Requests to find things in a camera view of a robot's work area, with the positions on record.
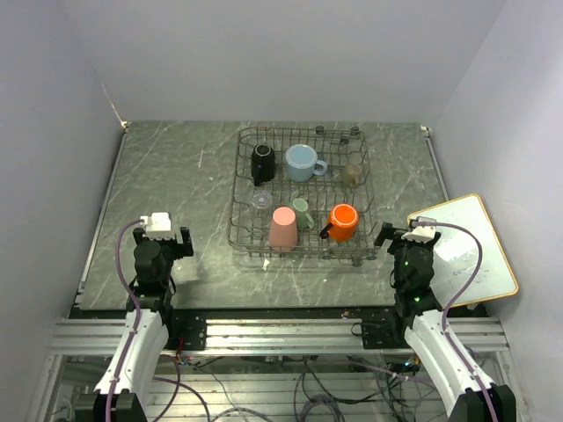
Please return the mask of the orange mug black handle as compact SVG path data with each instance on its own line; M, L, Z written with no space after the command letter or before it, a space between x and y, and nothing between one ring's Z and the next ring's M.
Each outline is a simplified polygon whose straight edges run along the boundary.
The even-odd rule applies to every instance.
M352 205L336 204L331 208L327 224L322 228L319 236L322 239L331 238L336 242L346 242L355 234L359 219L359 212Z

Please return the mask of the green ceramic mug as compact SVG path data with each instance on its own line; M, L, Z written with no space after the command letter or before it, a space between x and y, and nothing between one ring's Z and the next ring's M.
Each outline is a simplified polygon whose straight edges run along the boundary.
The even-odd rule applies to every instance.
M313 229L315 222L309 212L309 204L303 198L295 198L291 201L290 207L296 215L296 225L299 229Z

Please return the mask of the clear glass cup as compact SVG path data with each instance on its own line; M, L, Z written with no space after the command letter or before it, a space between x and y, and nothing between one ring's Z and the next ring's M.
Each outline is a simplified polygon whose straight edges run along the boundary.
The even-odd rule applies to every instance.
M251 197L251 210L254 218L267 218L274 206L273 195L267 190L255 190Z

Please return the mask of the pink plastic tumbler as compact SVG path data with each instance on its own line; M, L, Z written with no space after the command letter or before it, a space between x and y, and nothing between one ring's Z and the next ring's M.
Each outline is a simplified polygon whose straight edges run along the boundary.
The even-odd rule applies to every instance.
M274 251L289 252L296 247L296 213L293 209L278 207L273 212L268 242Z

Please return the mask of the light blue mug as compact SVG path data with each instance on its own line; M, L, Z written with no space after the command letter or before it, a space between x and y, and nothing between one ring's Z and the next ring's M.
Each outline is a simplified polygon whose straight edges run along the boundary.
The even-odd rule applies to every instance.
M317 151L306 144L296 144L285 151L286 170L294 182L306 182L314 176L324 176L328 164L318 158Z

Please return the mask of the black mug white interior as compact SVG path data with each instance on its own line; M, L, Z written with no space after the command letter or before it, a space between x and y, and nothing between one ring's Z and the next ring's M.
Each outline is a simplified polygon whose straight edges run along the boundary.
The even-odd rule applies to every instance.
M275 153L269 145L262 143L255 146L251 159L251 174L255 186L260 186L274 178Z

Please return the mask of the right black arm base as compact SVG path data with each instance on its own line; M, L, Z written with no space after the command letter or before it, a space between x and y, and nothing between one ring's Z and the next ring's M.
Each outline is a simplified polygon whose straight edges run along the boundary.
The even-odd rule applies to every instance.
M351 326L351 333L359 338L364 350L403 349L407 347L401 320L395 310L368 310L360 321Z

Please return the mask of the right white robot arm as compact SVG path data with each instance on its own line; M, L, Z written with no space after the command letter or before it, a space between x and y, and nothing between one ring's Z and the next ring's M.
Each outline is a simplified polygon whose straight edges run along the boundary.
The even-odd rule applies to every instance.
M435 276L434 248L441 238L438 227L456 229L477 247L477 263L468 281L445 305L430 286ZM448 322L448 312L476 278L482 260L481 242L456 224L417 218L407 229L385 222L375 241L379 248L391 242L392 288L399 320L387 328L397 347L412 347L435 385L449 421L516 421L515 394L496 383L471 356Z

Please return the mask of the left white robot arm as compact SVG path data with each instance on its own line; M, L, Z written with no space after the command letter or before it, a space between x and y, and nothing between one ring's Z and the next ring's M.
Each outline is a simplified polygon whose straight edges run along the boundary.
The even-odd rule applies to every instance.
M128 294L125 330L108 369L92 393L82 394L74 410L76 421L145 421L149 384L161 352L179 340L179 327L171 322L176 287L172 268L176 260L192 257L190 230L181 227L181 239L157 231L140 220L125 226L135 239L135 277L127 282L121 266L121 230L115 246L115 264Z

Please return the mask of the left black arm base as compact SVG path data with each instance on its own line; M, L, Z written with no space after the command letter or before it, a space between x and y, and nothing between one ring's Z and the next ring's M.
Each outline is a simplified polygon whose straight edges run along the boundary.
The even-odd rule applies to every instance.
M193 309L174 309L167 325L171 350L202 351L207 340L207 320L203 312Z

